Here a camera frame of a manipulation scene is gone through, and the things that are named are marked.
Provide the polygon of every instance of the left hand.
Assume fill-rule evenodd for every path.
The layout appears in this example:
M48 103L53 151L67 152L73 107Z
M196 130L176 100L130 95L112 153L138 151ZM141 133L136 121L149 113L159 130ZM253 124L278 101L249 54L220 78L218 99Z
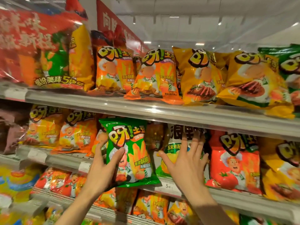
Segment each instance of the left hand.
M122 159L125 149L120 148L112 157L110 162L106 165L103 162L101 148L106 143L103 141L99 143L95 150L94 161L88 172L86 182L82 188L82 193L89 197L93 197L95 200L103 193L103 191L109 186L113 178L113 174L117 164Z

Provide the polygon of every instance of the finger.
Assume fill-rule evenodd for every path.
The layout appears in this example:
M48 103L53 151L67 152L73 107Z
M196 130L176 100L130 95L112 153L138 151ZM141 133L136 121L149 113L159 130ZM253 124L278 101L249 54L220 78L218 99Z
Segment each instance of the finger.
M195 161L199 161L199 159L201 158L204 142L205 142L205 137L204 137L204 135L202 135L198 142L198 146L196 149L196 153L195 153L195 157L194 157Z
M206 153L206 154L203 156L203 158L201 159L201 161L200 161L200 170L201 170L201 172L204 171L204 168L205 168L205 165L206 165L206 163L207 163L207 160L208 160L208 153Z
M121 147L118 151L114 153L107 166L111 167L114 170L117 164L120 163L124 153L125 153L125 148Z
M103 147L104 144L106 144L106 142L107 140L97 144L96 146L94 161L96 161L97 163L104 164L101 148Z
M188 150L188 139L186 133L184 132L182 134L181 147L178 156L186 154L187 150Z
M194 137L192 139L192 143L190 145L190 150L188 153L190 157L194 157L198 147L199 139L200 139L200 132L198 130L195 130Z
M174 169L174 166L175 166L174 163L172 163L172 161L169 159L167 154L164 153L163 151L159 151L158 154L160 155L161 159L163 160L163 162L167 166L168 171L172 175L172 170Z

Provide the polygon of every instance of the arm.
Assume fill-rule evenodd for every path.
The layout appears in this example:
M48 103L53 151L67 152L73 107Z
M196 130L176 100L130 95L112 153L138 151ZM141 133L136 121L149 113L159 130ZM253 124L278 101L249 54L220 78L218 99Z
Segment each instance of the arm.
M200 159L203 145L204 138L194 137L190 151L187 152L188 141L186 135L183 134L181 148L175 164L163 151L159 151L159 155L166 164L174 182L184 193L204 225L235 225L221 206L212 198L208 188L204 185L203 171L208 154Z
M119 149L113 155L109 164L105 165L101 154L101 148L105 143L106 142L97 145L94 161L81 192L55 225L81 225L95 200L97 200L110 184L115 167L120 162L125 150Z

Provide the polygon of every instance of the red banner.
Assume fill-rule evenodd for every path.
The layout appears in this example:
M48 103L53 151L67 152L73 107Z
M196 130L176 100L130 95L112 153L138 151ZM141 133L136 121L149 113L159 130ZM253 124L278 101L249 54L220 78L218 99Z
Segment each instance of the red banner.
M149 48L120 20L101 0L97 0L97 25L99 31L115 31L117 25L122 27L126 38L126 46L137 53Z

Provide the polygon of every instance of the hand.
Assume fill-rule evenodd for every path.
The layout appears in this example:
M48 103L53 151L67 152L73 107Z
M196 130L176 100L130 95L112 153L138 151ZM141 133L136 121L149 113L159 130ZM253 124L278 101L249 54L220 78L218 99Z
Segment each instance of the hand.
M95 150L94 161L88 172L86 182L81 192L94 198L95 200L103 193L103 191L109 186L115 172L117 164L122 159L125 149L119 149L112 157L110 162L105 165L101 153L101 148L106 143L103 141L99 143Z
M197 134L195 132L190 150L187 151L188 140L186 134L183 133L181 148L175 164L163 151L159 151L159 155L166 164L174 182L192 205L198 197L201 197L200 194L208 193L208 190L204 185L203 174L208 154L206 153L203 158L200 159L204 141L204 136L200 139L199 132L197 131Z

